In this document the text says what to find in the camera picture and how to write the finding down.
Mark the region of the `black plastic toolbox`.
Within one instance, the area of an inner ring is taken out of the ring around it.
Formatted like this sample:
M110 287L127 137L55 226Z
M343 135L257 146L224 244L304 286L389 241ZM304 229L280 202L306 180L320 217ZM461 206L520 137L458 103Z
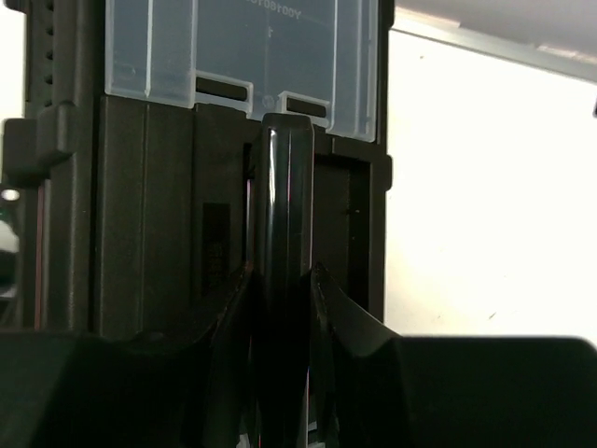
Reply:
M381 322L393 3L7 7L27 32L8 331L128 341L250 265L237 444L306 446L312 269Z

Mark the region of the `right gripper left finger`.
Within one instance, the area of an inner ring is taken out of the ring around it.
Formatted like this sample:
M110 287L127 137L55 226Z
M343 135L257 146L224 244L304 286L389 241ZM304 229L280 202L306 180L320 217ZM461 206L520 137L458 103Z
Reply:
M2 445L235 446L252 273L243 266L170 328L128 341L3 332Z

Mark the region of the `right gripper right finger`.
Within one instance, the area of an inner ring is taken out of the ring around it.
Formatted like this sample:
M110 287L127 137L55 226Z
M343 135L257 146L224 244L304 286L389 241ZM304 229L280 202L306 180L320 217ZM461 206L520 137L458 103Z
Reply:
M311 277L311 375L329 447L592 447L596 351L573 337L402 336Z

